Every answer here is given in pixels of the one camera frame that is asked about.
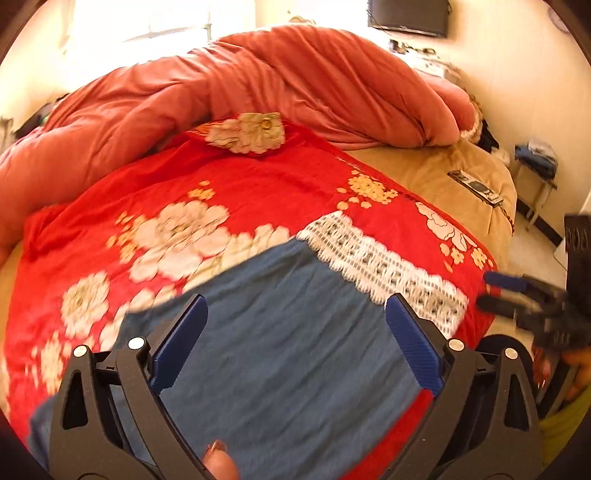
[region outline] stool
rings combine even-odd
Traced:
[[[527,215],[525,216],[525,218],[529,220],[527,227],[525,227],[525,230],[529,231],[531,226],[540,216],[540,212],[542,208],[544,208],[544,205],[546,204],[546,201],[548,200],[548,197],[550,196],[552,190],[558,190],[558,185],[555,184],[554,180],[549,180],[540,177],[540,174],[538,174],[527,163],[524,163],[518,158],[516,158],[515,161],[517,162],[517,169],[511,174],[511,177],[513,177],[513,183],[517,183],[517,177],[519,176],[519,172],[521,171],[521,167],[523,166],[531,170],[542,181],[542,185],[535,196],[534,205],[530,207],[529,211],[527,212]]]

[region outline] crumpled duvet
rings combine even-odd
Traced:
[[[72,201],[210,119],[280,112],[344,150],[453,144],[472,126],[473,107],[451,83],[432,83],[368,40],[303,24],[115,70],[61,101],[43,128],[0,157],[0,265],[27,215]]]

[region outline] silver screw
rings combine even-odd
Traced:
[[[74,356],[76,356],[76,357],[85,356],[87,351],[88,351],[88,347],[86,345],[78,345],[76,348],[74,348]]]
[[[510,358],[511,360],[517,360],[517,358],[519,357],[517,350],[515,350],[514,348],[505,349],[505,355],[507,356],[507,358]]]
[[[462,350],[464,350],[464,342],[458,340],[457,338],[452,338],[451,340],[449,340],[448,345],[449,348],[456,352],[461,352]]]
[[[146,341],[142,337],[133,337],[128,343],[127,346],[132,350],[139,350],[144,346]]]

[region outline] floor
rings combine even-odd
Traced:
[[[566,286],[566,270],[554,259],[556,247],[535,226],[528,232],[525,230],[527,220],[517,214],[515,218],[515,235],[509,252],[511,275],[527,274],[559,287]],[[489,335],[502,333],[520,340],[527,348],[531,347],[532,335],[523,330],[516,330],[511,320],[497,317],[488,331]]]

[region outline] white lace trim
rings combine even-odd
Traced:
[[[345,280],[354,281],[374,303],[385,304],[394,293],[402,293],[417,315],[435,323],[448,339],[466,313],[468,298],[455,285],[363,235],[342,212],[320,217],[296,238],[308,242],[321,261],[340,271]]]

